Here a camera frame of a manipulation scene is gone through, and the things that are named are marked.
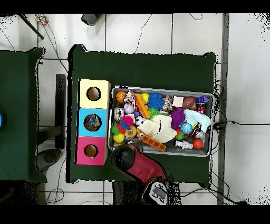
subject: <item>purple toy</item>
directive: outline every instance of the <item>purple toy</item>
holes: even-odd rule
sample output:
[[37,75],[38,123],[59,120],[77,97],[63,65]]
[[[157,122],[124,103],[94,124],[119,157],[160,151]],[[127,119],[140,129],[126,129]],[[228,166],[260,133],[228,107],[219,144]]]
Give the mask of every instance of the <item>purple toy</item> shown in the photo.
[[139,111],[134,111],[134,117],[138,117],[138,116],[140,116],[141,115],[141,112],[139,112]]
[[209,99],[207,98],[207,96],[201,96],[201,97],[196,97],[195,98],[195,103],[196,104],[205,104],[209,102]]
[[174,130],[179,128],[179,125],[184,122],[185,118],[186,116],[184,114],[184,110],[180,107],[177,107],[177,109],[171,113],[171,127]]

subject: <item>black object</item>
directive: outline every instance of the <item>black object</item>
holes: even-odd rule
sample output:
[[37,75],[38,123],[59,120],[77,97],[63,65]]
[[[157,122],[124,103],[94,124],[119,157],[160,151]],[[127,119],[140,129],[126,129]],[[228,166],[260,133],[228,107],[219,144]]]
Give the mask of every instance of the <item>black object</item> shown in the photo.
[[64,74],[56,74],[55,126],[42,128],[37,132],[37,144],[55,137],[55,148],[65,148],[65,83]]
[[42,173],[55,164],[60,158],[61,150],[51,148],[37,154],[37,167]]
[[95,26],[102,14],[83,14],[81,21],[86,25]]
[[44,36],[40,34],[39,31],[27,20],[23,14],[18,14],[18,16],[43,40]]
[[114,181],[112,183],[113,205],[140,204],[145,185],[137,181]]
[[37,205],[38,184],[27,181],[0,181],[0,205]]

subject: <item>green table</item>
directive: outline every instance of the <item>green table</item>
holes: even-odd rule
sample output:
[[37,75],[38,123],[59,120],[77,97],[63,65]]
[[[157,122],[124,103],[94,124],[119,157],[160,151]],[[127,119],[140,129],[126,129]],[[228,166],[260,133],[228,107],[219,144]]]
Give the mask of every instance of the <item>green table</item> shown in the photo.
[[0,51],[0,180],[45,182],[35,166],[37,86],[35,69],[43,48]]
[[[175,54],[125,54],[86,52],[76,44],[69,52],[67,104],[67,181],[129,180],[111,167],[109,159],[104,166],[74,164],[78,79],[107,80],[112,86],[134,86],[168,90],[213,93],[216,56]],[[174,181],[200,182],[208,186],[209,156],[171,156],[148,154],[170,172]]]

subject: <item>blue ball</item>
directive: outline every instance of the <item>blue ball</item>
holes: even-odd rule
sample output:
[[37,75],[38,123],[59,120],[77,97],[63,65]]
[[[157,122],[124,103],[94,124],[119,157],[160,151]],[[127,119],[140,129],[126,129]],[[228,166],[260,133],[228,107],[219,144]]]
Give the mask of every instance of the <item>blue ball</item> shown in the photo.
[[2,114],[0,113],[0,128],[2,127],[3,123],[4,123],[4,118]]
[[184,122],[181,125],[180,129],[183,131],[184,134],[189,134],[192,131],[192,125],[187,122]]

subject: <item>red toy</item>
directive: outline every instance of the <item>red toy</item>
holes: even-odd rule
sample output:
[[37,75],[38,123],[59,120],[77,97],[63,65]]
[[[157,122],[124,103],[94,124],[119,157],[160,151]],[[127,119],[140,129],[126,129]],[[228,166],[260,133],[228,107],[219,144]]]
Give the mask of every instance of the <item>red toy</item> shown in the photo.
[[162,167],[142,154],[134,144],[118,146],[112,151],[110,160],[116,170],[145,184],[154,181],[157,177],[167,179]]
[[202,140],[200,140],[200,139],[195,139],[195,140],[193,141],[193,147],[194,147],[195,149],[199,150],[199,149],[202,148],[202,146],[203,146]]

